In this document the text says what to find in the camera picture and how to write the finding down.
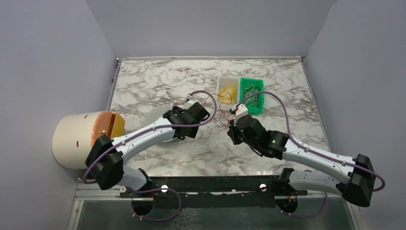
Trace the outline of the white perforated cable spool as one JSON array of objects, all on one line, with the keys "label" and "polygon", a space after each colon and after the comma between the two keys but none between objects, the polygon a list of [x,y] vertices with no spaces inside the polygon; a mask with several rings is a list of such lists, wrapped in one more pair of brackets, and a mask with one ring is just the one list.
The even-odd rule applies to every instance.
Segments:
[{"label": "white perforated cable spool", "polygon": [[[155,107],[154,109],[152,109],[149,114],[146,116],[146,118],[144,119],[144,126],[151,126],[151,125],[155,125],[155,126],[160,126],[163,125],[164,128],[168,128],[170,132],[174,132],[175,134],[175,130],[173,128],[175,127],[198,127],[198,124],[195,125],[173,125],[170,123],[170,121],[166,118],[163,118],[163,114],[166,113],[168,110],[171,110],[173,108],[174,105],[162,105],[162,106],[158,106]],[[192,104],[191,103],[186,103],[183,107],[183,109],[188,109],[189,107],[191,107]],[[169,139],[166,139],[166,135],[163,136],[162,142],[169,142],[172,141],[176,138],[174,138],[174,134],[169,133]]]}]

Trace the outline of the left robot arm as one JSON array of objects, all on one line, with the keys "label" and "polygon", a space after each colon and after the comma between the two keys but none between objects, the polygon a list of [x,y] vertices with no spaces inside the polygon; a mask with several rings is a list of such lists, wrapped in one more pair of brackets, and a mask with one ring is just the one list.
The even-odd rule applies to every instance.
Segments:
[{"label": "left robot arm", "polygon": [[148,126],[125,134],[96,139],[85,160],[87,170],[82,178],[85,184],[97,184],[101,190],[115,185],[133,191],[148,190],[152,181],[147,173],[125,163],[142,151],[174,138],[195,138],[198,128],[213,118],[197,101],[189,101],[185,108],[173,106]]}]

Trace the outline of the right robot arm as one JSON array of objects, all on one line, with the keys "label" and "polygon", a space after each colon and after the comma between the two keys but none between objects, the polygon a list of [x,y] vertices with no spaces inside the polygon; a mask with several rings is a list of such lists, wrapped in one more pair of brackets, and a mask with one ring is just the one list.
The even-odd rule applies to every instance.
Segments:
[{"label": "right robot arm", "polygon": [[293,190],[340,195],[360,207],[371,204],[376,176],[370,158],[365,155],[352,158],[313,148],[286,133],[266,130],[251,115],[233,119],[227,135],[234,145],[245,143],[261,157],[292,161],[314,169],[314,172],[285,170],[282,182]]}]

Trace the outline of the white plastic bin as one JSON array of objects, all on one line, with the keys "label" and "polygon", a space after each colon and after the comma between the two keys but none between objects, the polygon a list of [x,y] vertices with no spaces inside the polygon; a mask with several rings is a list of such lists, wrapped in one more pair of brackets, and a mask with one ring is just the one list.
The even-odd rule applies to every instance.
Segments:
[{"label": "white plastic bin", "polygon": [[240,78],[224,77],[217,78],[217,86],[214,93],[217,108],[229,110],[239,102]]}]

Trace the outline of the cream cylinder winding machine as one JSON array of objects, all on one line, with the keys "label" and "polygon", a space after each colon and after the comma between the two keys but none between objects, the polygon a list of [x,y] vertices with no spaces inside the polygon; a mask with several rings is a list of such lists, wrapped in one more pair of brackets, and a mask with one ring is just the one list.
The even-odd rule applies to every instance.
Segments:
[{"label": "cream cylinder winding machine", "polygon": [[52,139],[53,155],[62,166],[86,169],[85,160],[97,138],[124,135],[125,120],[118,113],[100,111],[63,117]]}]

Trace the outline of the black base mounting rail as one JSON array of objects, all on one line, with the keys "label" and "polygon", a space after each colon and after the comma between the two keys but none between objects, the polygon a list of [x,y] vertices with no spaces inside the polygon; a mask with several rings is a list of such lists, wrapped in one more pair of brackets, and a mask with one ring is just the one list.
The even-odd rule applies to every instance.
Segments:
[{"label": "black base mounting rail", "polygon": [[187,176],[151,177],[147,189],[140,194],[127,188],[119,197],[136,207],[158,208],[223,208],[275,207],[275,199],[305,196],[306,190],[294,191],[276,175],[255,176]]}]

